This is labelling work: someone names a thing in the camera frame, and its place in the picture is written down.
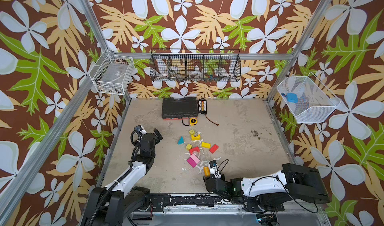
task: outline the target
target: wallpaper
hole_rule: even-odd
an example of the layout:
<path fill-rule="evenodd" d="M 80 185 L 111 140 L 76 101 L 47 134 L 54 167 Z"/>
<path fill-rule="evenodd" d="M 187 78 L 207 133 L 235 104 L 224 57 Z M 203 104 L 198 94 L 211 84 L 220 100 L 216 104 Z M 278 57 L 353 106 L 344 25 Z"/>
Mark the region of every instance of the wallpaper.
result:
<path fill-rule="evenodd" d="M 342 100 L 323 123 L 296 123 L 278 94 L 270 102 L 296 161 L 319 170 L 332 225 L 384 225 L 382 2 L 333 0 L 291 69 Z"/>
<path fill-rule="evenodd" d="M 90 0 L 115 52 L 219 49 L 291 53 L 320 0 Z M 265 98 L 285 61 L 242 60 L 241 81 L 152 82 L 148 60 L 135 60 L 132 98 Z"/>
<path fill-rule="evenodd" d="M 0 197 L 98 59 L 79 0 L 0 0 Z M 124 108 L 91 89 L 7 225 L 77 225 Z"/>

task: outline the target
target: light pink block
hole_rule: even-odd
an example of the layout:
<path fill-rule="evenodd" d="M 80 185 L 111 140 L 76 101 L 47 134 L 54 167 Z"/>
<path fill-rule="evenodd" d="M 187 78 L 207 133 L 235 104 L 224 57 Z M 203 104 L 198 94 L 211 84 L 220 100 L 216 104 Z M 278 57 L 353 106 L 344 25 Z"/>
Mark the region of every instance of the light pink block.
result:
<path fill-rule="evenodd" d="M 187 159 L 187 162 L 188 162 L 193 168 L 197 165 L 197 163 L 195 163 L 195 161 L 192 159 L 192 157 L 188 158 L 188 159 Z"/>
<path fill-rule="evenodd" d="M 191 155 L 191 159 L 192 159 L 195 163 L 197 163 L 197 164 L 200 162 L 199 158 L 198 158 L 194 153 Z"/>

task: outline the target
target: teal triangle block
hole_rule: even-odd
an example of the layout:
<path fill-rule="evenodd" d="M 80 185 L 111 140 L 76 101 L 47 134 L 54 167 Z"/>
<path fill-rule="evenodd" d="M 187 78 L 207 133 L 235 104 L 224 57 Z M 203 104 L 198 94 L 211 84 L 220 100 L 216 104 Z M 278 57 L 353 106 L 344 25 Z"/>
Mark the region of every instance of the teal triangle block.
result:
<path fill-rule="evenodd" d="M 183 137 L 180 138 L 180 140 L 179 140 L 179 142 L 177 144 L 182 144 L 182 143 L 184 143 Z"/>

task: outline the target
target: white wire basket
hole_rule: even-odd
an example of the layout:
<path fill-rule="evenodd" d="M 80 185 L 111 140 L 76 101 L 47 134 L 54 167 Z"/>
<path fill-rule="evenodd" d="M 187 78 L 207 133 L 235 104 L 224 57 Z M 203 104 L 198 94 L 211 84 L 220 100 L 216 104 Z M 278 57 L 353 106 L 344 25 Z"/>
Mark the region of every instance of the white wire basket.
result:
<path fill-rule="evenodd" d="M 99 69 L 92 78 L 97 92 L 124 95 L 135 68 L 133 59 L 111 54 L 99 60 L 95 65 Z"/>
<path fill-rule="evenodd" d="M 277 86 L 280 94 L 296 94 L 298 99 L 296 103 L 289 102 L 286 97 L 282 98 L 295 116 L 297 123 L 322 123 L 341 103 L 341 100 L 321 80 L 318 79 L 318 81 L 323 85 L 322 88 L 327 89 L 326 92 L 334 98 L 330 99 L 310 76 L 287 77 Z"/>

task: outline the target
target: mesh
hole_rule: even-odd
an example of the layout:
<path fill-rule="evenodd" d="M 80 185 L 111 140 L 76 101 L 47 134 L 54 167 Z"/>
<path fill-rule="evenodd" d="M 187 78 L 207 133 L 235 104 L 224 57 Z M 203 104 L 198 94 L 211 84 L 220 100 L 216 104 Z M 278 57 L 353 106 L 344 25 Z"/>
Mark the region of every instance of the mesh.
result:
<path fill-rule="evenodd" d="M 131 57 L 108 55 L 96 62 L 99 69 L 92 78 L 96 90 L 105 94 L 124 95 L 134 69 Z"/>
<path fill-rule="evenodd" d="M 324 122 L 337 107 L 314 81 L 306 76 L 287 77 L 277 86 L 277 90 L 281 94 L 296 94 L 297 103 L 288 102 L 286 97 L 282 98 L 298 123 Z"/>
<path fill-rule="evenodd" d="M 152 81 L 231 81 L 240 80 L 238 54 L 152 52 L 149 66 Z"/>

